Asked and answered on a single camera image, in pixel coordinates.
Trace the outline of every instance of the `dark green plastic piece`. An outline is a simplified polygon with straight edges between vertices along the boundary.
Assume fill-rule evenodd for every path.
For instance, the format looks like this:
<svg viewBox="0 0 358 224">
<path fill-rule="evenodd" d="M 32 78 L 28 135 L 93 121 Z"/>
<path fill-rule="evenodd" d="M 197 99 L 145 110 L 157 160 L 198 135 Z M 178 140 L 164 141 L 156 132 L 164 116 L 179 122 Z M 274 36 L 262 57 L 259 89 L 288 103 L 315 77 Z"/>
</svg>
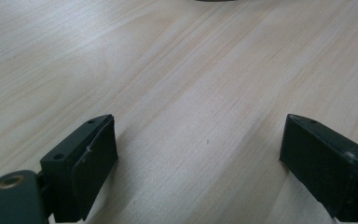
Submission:
<svg viewBox="0 0 358 224">
<path fill-rule="evenodd" d="M 0 177 L 0 224 L 46 224 L 86 219 L 115 164 L 112 115 L 81 125 L 40 162 L 42 171 L 18 171 Z"/>
<path fill-rule="evenodd" d="M 45 224 L 41 194 L 32 171 L 0 177 L 0 224 Z"/>
<path fill-rule="evenodd" d="M 358 222 L 358 145 L 321 123 L 288 115 L 281 161 L 331 217 Z"/>
</svg>

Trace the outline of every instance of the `black plastic part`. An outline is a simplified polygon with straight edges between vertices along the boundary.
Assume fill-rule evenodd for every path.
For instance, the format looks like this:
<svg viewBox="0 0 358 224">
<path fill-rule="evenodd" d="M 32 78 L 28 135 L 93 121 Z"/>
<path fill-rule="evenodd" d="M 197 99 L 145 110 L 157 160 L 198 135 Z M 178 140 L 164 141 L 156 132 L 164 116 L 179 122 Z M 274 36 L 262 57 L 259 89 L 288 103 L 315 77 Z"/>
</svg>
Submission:
<svg viewBox="0 0 358 224">
<path fill-rule="evenodd" d="M 358 145 L 321 123 L 286 119 L 280 160 L 331 217 L 358 222 Z"/>
<path fill-rule="evenodd" d="M 50 184 L 46 182 L 42 172 L 39 172 L 39 174 L 36 175 L 36 179 L 39 185 L 43 205 L 45 207 L 45 215 L 46 217 L 49 217 L 53 213 L 54 206 L 57 202 L 56 194 L 52 190 Z"/>
<path fill-rule="evenodd" d="M 89 214 L 117 160 L 114 124 L 112 115 L 91 119 L 40 161 L 40 182 L 48 183 L 55 195 L 50 207 L 57 222 L 77 222 Z"/>
<path fill-rule="evenodd" d="M 48 223 L 34 172 L 0 177 L 0 224 L 7 223 Z"/>
</svg>

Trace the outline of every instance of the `wooden table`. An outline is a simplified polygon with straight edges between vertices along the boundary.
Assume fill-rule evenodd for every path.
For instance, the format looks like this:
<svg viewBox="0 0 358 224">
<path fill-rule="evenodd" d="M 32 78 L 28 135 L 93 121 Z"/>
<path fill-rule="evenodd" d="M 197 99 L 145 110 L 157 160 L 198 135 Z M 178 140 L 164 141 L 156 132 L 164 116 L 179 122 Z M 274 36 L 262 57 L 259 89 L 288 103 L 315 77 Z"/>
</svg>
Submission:
<svg viewBox="0 0 358 224">
<path fill-rule="evenodd" d="M 0 175 L 115 116 L 85 223 L 337 223 L 279 162 L 288 113 L 358 143 L 358 0 L 0 1 Z"/>
</svg>

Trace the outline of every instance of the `screw hole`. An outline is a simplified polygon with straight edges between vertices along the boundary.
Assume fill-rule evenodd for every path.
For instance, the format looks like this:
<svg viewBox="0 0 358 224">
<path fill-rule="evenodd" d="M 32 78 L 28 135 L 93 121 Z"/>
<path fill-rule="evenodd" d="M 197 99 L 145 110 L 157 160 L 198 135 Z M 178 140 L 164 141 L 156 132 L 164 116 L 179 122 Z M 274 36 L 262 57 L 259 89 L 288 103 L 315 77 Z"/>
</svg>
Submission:
<svg viewBox="0 0 358 224">
<path fill-rule="evenodd" d="M 57 154 L 54 156 L 54 160 L 60 160 L 63 158 L 63 154 Z"/>
<path fill-rule="evenodd" d="M 23 175 L 13 175 L 0 182 L 0 189 L 11 189 L 18 186 L 22 181 L 24 181 L 25 176 Z"/>
</svg>

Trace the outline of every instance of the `light wood grain surface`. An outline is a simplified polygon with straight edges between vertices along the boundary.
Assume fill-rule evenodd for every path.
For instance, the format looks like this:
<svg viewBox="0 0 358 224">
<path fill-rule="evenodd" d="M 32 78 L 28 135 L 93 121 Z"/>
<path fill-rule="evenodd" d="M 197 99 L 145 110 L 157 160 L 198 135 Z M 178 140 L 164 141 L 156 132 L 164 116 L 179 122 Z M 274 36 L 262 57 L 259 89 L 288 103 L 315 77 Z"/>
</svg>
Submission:
<svg viewBox="0 0 358 224">
<path fill-rule="evenodd" d="M 85 223 L 337 223 L 278 161 L 288 113 L 358 143 L 358 0 L 0 1 L 0 175 L 115 116 Z"/>
</svg>

